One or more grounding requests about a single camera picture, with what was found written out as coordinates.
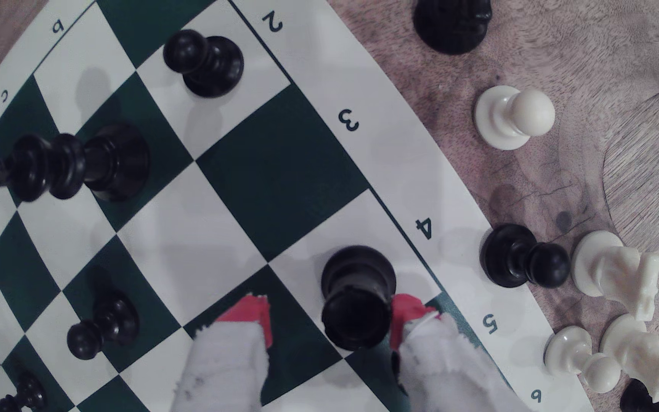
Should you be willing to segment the white wrapped red gripper finger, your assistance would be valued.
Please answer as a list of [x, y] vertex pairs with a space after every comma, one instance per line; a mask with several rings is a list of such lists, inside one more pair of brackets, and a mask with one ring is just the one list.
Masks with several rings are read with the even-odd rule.
[[270, 303], [248, 294], [197, 330], [171, 411], [260, 411], [272, 346]]
[[412, 411], [529, 411], [451, 314], [397, 294], [389, 331], [398, 383]]

